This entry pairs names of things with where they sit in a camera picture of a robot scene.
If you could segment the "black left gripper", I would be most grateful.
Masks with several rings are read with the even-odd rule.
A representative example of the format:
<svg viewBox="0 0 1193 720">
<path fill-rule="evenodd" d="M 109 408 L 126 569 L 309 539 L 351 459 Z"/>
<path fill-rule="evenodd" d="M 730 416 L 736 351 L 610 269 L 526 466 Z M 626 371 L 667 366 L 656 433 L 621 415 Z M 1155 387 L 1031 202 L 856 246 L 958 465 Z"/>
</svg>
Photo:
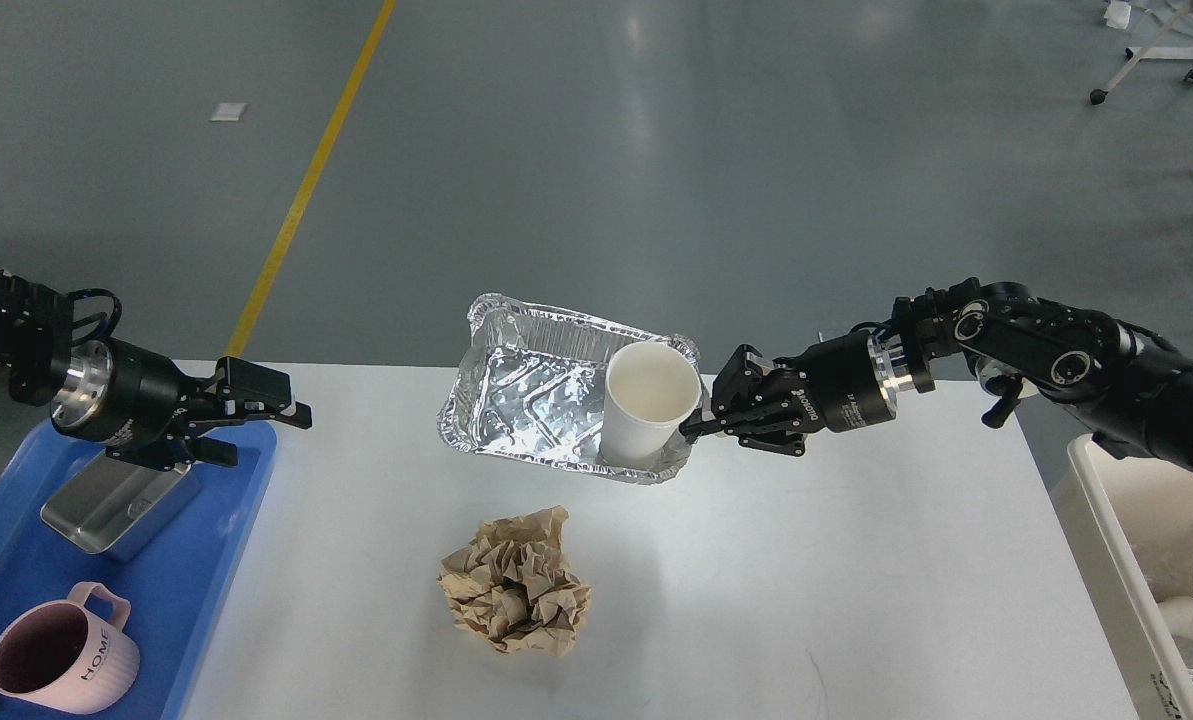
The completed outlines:
<svg viewBox="0 0 1193 720">
<path fill-rule="evenodd" d="M 211 375 L 194 378 L 175 361 L 120 340 L 89 340 L 72 350 L 64 383 L 51 401 L 52 428 L 107 447 L 112 460 L 169 471 L 206 463 L 235 468 L 237 447 L 188 432 L 276 421 L 313 428 L 313 409 L 295 401 L 280 370 L 221 356 Z"/>
</svg>

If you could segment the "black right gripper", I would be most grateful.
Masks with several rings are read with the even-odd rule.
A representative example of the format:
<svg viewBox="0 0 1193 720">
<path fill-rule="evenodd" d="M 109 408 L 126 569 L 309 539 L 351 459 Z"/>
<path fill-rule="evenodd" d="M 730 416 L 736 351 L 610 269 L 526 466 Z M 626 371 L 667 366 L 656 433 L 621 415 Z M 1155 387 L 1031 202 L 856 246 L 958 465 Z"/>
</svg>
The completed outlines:
<svg viewBox="0 0 1193 720">
<path fill-rule="evenodd" d="M 888 350 L 867 331 L 806 347 L 797 356 L 762 356 L 741 345 L 716 375 L 709 406 L 678 427 L 687 439 L 725 433 L 738 446 L 805 455 L 806 386 L 833 432 L 857 430 L 897 416 L 896 373 Z"/>
</svg>

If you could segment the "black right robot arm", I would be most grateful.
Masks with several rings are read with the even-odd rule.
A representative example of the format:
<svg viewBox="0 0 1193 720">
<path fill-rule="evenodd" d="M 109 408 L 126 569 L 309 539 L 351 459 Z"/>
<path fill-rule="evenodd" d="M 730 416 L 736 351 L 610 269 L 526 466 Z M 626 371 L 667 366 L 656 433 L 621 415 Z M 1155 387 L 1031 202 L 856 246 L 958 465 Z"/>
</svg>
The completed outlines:
<svg viewBox="0 0 1193 720">
<path fill-rule="evenodd" d="M 747 448 L 801 457 L 812 433 L 896 418 L 898 395 L 933 391 L 931 364 L 953 355 L 995 401 L 985 427 L 1002 428 L 1039 395 L 1109 455 L 1152 457 L 1193 474 L 1191 356 L 1141 325 L 973 277 L 898 297 L 888 319 L 858 323 L 801 355 L 768 359 L 738 346 L 709 404 L 679 432 L 688 443 L 723 433 Z"/>
</svg>

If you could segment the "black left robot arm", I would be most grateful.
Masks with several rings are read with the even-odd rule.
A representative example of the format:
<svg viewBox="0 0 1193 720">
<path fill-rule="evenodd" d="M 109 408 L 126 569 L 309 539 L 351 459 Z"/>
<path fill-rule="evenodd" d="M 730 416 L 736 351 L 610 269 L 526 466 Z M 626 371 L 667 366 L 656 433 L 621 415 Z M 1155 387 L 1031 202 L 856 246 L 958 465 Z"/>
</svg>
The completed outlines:
<svg viewBox="0 0 1193 720">
<path fill-rule="evenodd" d="M 66 437 L 152 471 L 208 463 L 231 468 L 237 449 L 209 437 L 220 427 L 279 421 L 308 429 L 311 406 L 296 401 L 289 374 L 240 356 L 221 356 L 212 374 L 188 375 L 169 356 L 115 339 L 122 305 L 78 318 L 79 302 L 104 288 L 60 293 L 0 271 L 0 365 L 8 396 L 48 406 Z"/>
</svg>

